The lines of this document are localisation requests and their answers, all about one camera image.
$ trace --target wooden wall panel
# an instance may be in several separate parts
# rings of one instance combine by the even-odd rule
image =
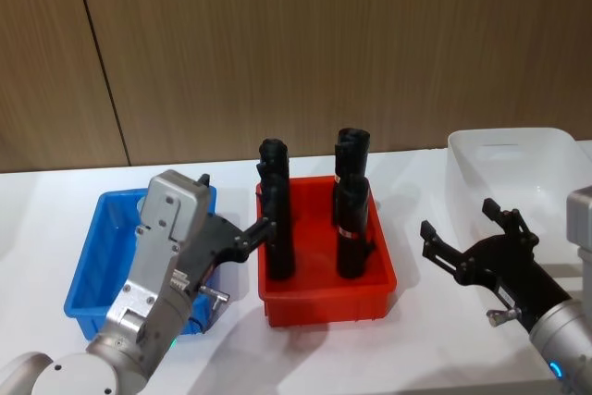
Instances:
[[[126,165],[82,0],[0,0],[0,171]]]
[[[592,0],[88,0],[132,164],[592,138]]]

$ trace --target black cylindrical object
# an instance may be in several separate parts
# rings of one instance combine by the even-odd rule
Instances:
[[[265,139],[259,153],[261,162],[257,170],[261,176],[262,215],[276,223],[275,238],[265,243],[267,275],[271,279],[287,279],[295,270],[288,147],[278,139]]]
[[[370,133],[359,129],[341,129],[335,145],[335,184],[333,186],[333,212],[331,220],[337,224],[337,187],[341,178],[347,175],[364,176]]]
[[[369,195],[370,184],[361,175],[341,178],[337,187],[337,269],[343,278],[358,278],[365,271]]]

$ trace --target blue plastic bin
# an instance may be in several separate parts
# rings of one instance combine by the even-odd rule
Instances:
[[[210,190],[212,202],[208,211],[214,213],[216,188]],[[128,278],[136,252],[135,229],[140,224],[137,203],[147,192],[148,189],[110,191],[102,194],[96,205],[64,304],[64,312],[77,319],[87,340],[101,330],[109,307]],[[192,318],[201,325],[191,321],[181,334],[201,332],[211,313],[211,301],[200,295],[193,303]]]

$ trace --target white table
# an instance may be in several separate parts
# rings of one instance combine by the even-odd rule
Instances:
[[[583,143],[592,153],[592,143]],[[496,329],[487,291],[462,288],[422,257],[429,219],[456,237],[444,203],[446,150],[371,154],[367,174],[399,280],[385,319],[272,329],[257,294],[256,255],[223,265],[233,303],[206,334],[182,337],[142,394],[557,393],[517,323]],[[98,196],[144,187],[170,166],[0,175],[0,365],[29,351],[55,359],[86,347],[63,304]],[[255,220],[255,161],[173,166],[212,175],[216,211]],[[293,177],[330,175],[330,156],[290,160]]]

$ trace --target blue indicator light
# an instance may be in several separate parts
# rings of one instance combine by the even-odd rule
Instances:
[[[559,367],[559,365],[557,363],[555,363],[554,361],[551,361],[549,363],[549,367],[551,368],[551,370],[553,371],[553,373],[555,374],[557,379],[563,378],[563,371],[561,370],[561,368]]]

